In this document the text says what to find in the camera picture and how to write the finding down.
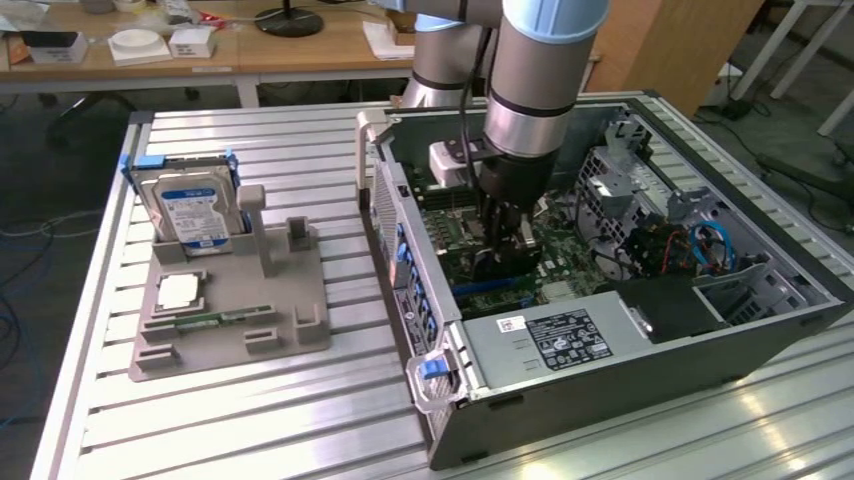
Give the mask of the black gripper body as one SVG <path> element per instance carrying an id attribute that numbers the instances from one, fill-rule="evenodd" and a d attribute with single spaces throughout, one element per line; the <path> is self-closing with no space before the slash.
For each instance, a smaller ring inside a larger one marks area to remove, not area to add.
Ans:
<path id="1" fill-rule="evenodd" d="M 490 206 L 533 210 L 546 192 L 556 168 L 556 153 L 538 157 L 497 154 L 482 160 L 480 188 Z"/>

